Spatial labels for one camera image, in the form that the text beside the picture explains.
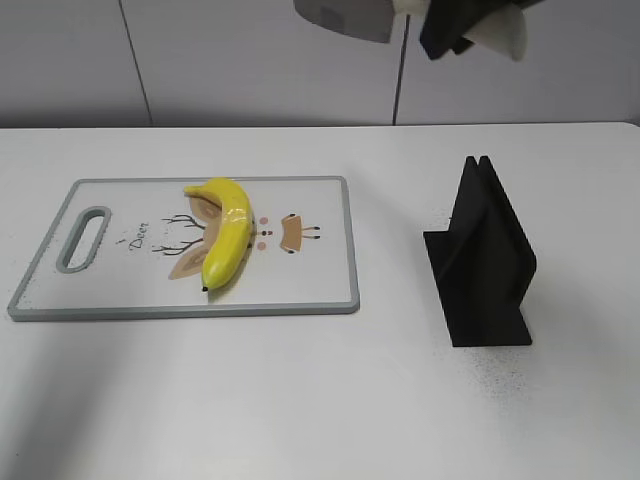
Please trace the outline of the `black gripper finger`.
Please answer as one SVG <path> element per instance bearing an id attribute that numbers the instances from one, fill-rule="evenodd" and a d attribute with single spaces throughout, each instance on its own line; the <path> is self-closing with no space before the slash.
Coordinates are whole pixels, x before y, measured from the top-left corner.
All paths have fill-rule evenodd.
<path id="1" fill-rule="evenodd" d="M 480 45 L 513 61 L 527 48 L 524 11 L 539 1 L 431 1 L 419 42 L 430 60 L 453 52 L 462 55 Z"/>

